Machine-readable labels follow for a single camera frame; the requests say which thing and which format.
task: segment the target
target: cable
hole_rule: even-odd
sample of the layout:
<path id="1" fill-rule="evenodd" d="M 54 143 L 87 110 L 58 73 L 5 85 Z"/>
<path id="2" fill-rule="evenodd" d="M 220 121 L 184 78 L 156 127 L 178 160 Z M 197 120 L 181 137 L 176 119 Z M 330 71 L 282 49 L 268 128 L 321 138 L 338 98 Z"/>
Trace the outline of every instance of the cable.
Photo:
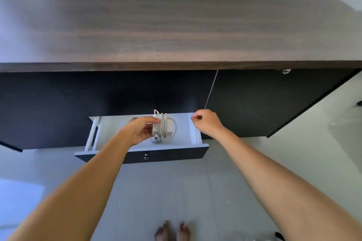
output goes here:
<path id="1" fill-rule="evenodd" d="M 157 117 L 161 119 L 160 123 L 154 124 L 154 128 L 156 131 L 157 136 L 161 137 L 161 138 L 166 138 L 167 137 L 167 119 L 171 119 L 174 123 L 175 123 L 175 131 L 173 132 L 172 137 L 175 136 L 176 134 L 176 130 L 177 130 L 177 125 L 175 120 L 172 117 L 168 117 L 167 113 L 159 113 L 159 111 L 157 111 L 156 109 L 154 110 L 155 115 L 158 115 Z"/>

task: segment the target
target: person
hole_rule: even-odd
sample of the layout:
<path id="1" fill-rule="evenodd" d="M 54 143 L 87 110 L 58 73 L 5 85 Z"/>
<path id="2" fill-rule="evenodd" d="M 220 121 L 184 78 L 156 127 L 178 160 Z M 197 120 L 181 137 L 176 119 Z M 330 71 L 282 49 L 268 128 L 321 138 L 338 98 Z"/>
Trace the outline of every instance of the person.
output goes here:
<path id="1" fill-rule="evenodd" d="M 197 129 L 224 147 L 287 241 L 362 240 L 362 226 L 355 218 L 307 181 L 244 143 L 221 124 L 216 113 L 199 110 L 191 119 Z M 43 200 L 9 240 L 90 240 L 128 149 L 150 138 L 152 123 L 158 122 L 154 117 L 140 117 L 127 123 L 95 157 Z M 167 235 L 165 223 L 155 239 L 166 241 Z M 190 239 L 190 230 L 183 222 L 177 238 Z"/>

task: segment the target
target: hand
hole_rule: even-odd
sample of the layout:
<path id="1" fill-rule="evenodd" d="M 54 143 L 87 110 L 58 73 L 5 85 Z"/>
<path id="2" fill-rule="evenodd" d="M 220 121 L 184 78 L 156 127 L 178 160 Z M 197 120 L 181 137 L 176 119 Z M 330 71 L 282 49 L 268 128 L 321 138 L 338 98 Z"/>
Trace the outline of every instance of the hand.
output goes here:
<path id="1" fill-rule="evenodd" d="M 212 138 L 225 129 L 216 113 L 210 110 L 198 110 L 191 116 L 191 120 L 199 131 Z"/>
<path id="2" fill-rule="evenodd" d="M 160 123 L 159 118 L 153 116 L 143 116 L 132 118 L 127 124 L 123 126 L 120 132 L 126 133 L 130 136 L 131 146 L 152 137 L 152 123 Z"/>

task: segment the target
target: floor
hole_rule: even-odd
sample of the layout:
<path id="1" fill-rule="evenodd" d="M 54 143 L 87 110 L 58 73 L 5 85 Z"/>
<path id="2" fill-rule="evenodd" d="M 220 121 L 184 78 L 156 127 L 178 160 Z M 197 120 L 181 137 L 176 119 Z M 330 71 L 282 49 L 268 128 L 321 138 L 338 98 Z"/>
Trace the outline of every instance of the floor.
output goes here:
<path id="1" fill-rule="evenodd" d="M 362 222 L 361 96 L 362 73 L 271 138 L 246 141 Z M 149 241 L 164 220 L 185 220 L 192 240 L 273 240 L 277 228 L 243 176 L 216 141 L 204 142 L 203 159 L 123 165 L 92 241 Z M 0 240 L 84 164 L 73 156 L 81 150 L 0 149 Z"/>

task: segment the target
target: forearm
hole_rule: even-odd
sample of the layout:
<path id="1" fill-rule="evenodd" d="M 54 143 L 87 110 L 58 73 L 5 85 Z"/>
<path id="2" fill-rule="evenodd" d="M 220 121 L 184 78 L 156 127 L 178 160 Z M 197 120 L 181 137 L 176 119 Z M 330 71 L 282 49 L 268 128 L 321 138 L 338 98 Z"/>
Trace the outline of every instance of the forearm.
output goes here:
<path id="1" fill-rule="evenodd" d="M 9 240 L 89 240 L 130 145 L 129 134 L 120 131 L 40 203 Z"/>
<path id="2" fill-rule="evenodd" d="M 359 223 L 285 167 L 224 129 L 215 137 L 287 240 L 362 240 Z"/>

